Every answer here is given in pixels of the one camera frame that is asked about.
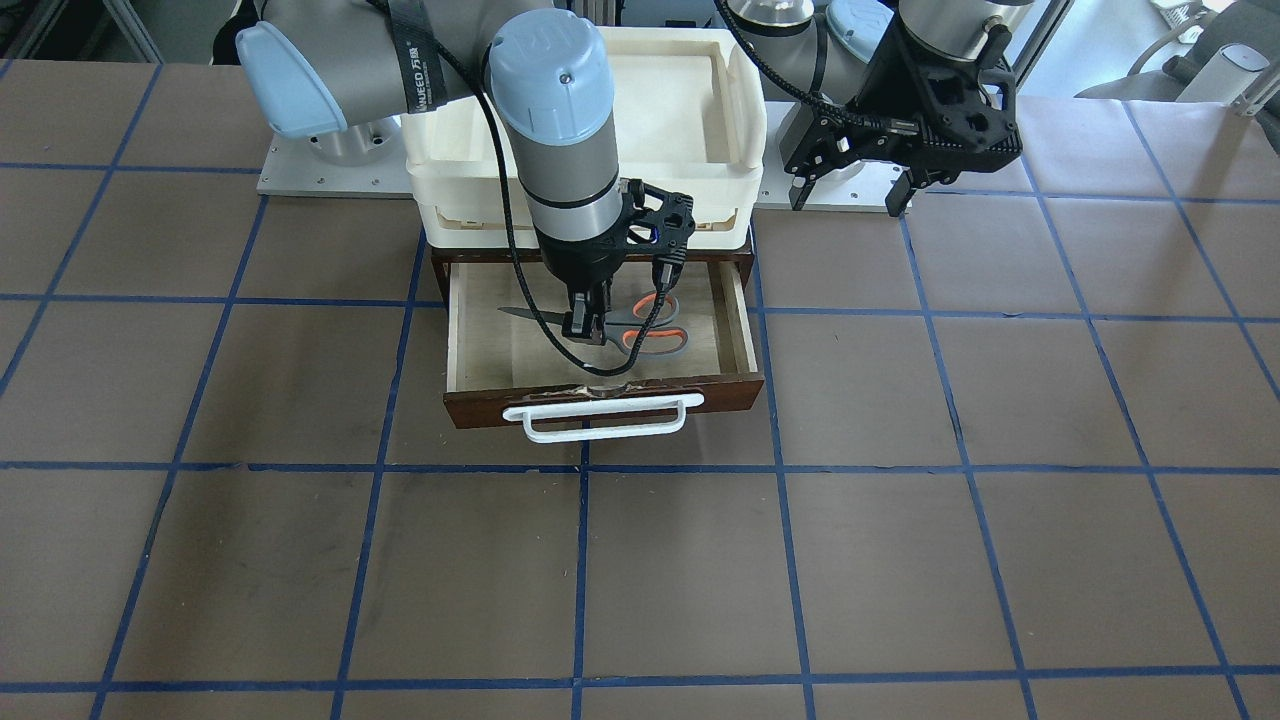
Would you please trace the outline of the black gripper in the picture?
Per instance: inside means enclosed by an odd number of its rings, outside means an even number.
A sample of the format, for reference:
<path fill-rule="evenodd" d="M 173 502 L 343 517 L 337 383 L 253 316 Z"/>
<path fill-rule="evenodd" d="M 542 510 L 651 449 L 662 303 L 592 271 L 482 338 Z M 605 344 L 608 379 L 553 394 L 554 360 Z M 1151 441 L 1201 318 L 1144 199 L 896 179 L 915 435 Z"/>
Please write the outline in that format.
<path fill-rule="evenodd" d="M 562 336 L 605 342 L 607 283 L 631 255 L 650 256 L 654 283 L 673 287 L 695 229 L 692 208 L 691 196 L 640 179 L 622 179 L 599 199 L 573 208 L 539 201 L 543 261 L 570 290 Z"/>
<path fill-rule="evenodd" d="M 803 126 L 781 140 L 791 210 L 805 208 L 819 178 L 855 161 L 904 169 L 886 195 L 887 214 L 901 217 L 916 190 L 1016 160 L 1016 90 L 1004 59 L 1011 37 L 1004 20 L 980 20 L 977 56 L 952 59 L 891 20 L 847 115 L 799 108 Z"/>

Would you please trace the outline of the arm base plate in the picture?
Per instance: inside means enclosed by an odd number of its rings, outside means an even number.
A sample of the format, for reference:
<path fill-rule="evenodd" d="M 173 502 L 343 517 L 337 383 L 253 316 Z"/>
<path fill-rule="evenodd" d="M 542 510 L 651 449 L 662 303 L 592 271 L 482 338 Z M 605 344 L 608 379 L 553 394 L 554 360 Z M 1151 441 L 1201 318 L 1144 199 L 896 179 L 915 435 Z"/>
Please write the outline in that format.
<path fill-rule="evenodd" d="M 767 101 L 768 131 L 763 155 L 763 177 L 755 202 L 756 210 L 788 210 L 788 191 L 794 178 L 785 170 L 780 150 L 781 126 L 792 102 Z M 884 199 L 902 168 L 883 161 L 859 161 L 835 170 L 815 183 L 808 196 L 806 211 L 869 211 L 886 214 Z"/>
<path fill-rule="evenodd" d="M 388 117 L 306 138 L 274 135 L 257 191 L 266 196 L 410 199 L 401 119 Z"/>

